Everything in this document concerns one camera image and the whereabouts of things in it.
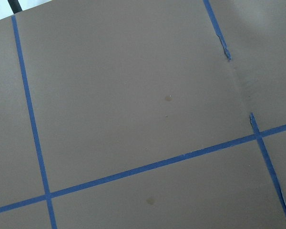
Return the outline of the black tripod rod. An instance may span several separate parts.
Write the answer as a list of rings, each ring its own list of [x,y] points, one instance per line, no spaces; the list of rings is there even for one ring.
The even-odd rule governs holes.
[[[8,3],[14,14],[22,11],[22,7],[18,0],[8,0]]]

